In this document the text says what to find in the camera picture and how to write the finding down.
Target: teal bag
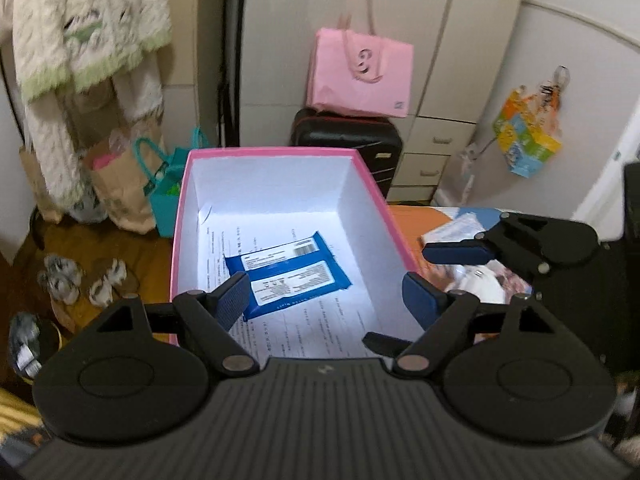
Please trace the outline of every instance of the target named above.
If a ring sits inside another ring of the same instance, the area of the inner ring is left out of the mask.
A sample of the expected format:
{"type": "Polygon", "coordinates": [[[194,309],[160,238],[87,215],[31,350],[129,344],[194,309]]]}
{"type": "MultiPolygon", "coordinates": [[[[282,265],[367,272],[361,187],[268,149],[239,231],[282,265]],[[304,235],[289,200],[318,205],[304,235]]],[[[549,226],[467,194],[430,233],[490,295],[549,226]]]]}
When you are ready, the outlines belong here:
{"type": "Polygon", "coordinates": [[[180,199],[180,185],[184,176],[184,167],[191,150],[208,148],[209,142],[200,128],[193,130],[191,148],[176,148],[172,155],[167,155],[158,145],[147,137],[136,140],[133,153],[140,165],[140,169],[149,179],[145,186],[145,196],[149,197],[151,209],[156,218],[158,232],[163,238],[173,238],[175,218],[178,215],[178,200],[180,199]],[[156,174],[152,174],[140,156],[140,145],[146,144],[162,159],[162,164],[156,174]]]}

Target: teal bag handle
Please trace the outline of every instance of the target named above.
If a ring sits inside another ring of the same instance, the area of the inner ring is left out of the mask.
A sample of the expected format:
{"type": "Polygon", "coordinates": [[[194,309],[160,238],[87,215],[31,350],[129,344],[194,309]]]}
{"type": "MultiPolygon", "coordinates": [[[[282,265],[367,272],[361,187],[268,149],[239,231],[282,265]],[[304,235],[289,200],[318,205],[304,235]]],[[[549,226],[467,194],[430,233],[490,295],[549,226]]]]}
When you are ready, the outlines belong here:
{"type": "Polygon", "coordinates": [[[191,133],[191,148],[197,150],[198,148],[208,148],[210,146],[209,139],[202,133],[199,126],[193,129],[191,133]]]}
{"type": "Polygon", "coordinates": [[[142,156],[140,155],[140,144],[143,144],[143,143],[149,146],[151,150],[157,156],[159,156],[160,159],[166,164],[171,163],[171,161],[169,160],[168,155],[165,152],[163,152],[160,149],[160,147],[148,137],[140,137],[139,139],[136,139],[136,143],[133,145],[133,154],[136,157],[136,160],[142,172],[146,175],[149,181],[153,183],[153,185],[155,186],[158,184],[158,180],[156,179],[156,176],[149,171],[149,168],[146,166],[145,161],[142,160],[142,156]]]}

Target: pink bag handle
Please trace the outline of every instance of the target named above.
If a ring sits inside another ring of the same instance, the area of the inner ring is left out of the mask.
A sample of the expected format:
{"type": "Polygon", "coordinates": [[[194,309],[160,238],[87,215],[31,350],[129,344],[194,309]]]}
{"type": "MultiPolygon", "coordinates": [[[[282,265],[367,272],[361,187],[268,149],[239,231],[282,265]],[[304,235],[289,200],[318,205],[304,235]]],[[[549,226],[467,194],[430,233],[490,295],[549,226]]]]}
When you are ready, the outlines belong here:
{"type": "Polygon", "coordinates": [[[380,43],[380,49],[378,51],[378,63],[376,66],[375,74],[367,72],[361,72],[358,69],[358,59],[361,53],[356,53],[353,47],[353,32],[351,31],[351,9],[356,0],[347,0],[346,4],[346,13],[340,16],[340,20],[338,20],[338,28],[342,30],[342,38],[344,42],[344,53],[347,57],[347,65],[349,66],[349,70],[351,75],[359,81],[363,81],[365,83],[377,83],[382,79],[382,57],[383,57],[383,39],[378,38],[376,34],[376,27],[373,20],[373,0],[367,1],[367,21],[369,23],[369,35],[378,38],[380,43]]]}

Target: smiley face on bag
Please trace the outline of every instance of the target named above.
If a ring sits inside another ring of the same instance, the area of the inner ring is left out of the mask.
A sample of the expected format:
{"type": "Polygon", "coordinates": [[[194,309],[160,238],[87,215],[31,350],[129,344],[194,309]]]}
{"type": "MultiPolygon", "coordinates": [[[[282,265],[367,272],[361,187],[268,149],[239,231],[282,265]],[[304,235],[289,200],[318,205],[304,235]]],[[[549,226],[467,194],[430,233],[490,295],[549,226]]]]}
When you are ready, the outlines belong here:
{"type": "Polygon", "coordinates": [[[366,74],[369,71],[369,59],[373,57],[373,52],[369,48],[363,48],[358,53],[358,72],[366,74]]]}

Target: white wall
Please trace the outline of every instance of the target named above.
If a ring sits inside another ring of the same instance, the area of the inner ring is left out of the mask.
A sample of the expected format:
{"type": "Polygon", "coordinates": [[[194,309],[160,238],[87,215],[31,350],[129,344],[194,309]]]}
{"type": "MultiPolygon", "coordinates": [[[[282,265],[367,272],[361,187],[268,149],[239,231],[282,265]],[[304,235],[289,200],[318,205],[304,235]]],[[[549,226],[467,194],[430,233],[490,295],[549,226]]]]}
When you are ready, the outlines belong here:
{"type": "MultiPolygon", "coordinates": [[[[640,38],[640,0],[533,0],[576,12],[640,38]]],[[[511,174],[494,144],[478,161],[471,203],[569,218],[596,182],[640,94],[640,50],[539,7],[523,5],[492,97],[476,131],[484,146],[512,88],[533,88],[557,65],[571,72],[562,99],[562,151],[534,177],[511,174]]]]}
{"type": "MultiPolygon", "coordinates": [[[[11,73],[13,57],[2,58],[11,73]]],[[[21,145],[4,83],[0,80],[0,252],[9,262],[29,232],[29,216],[35,206],[18,156],[21,145]]]]}

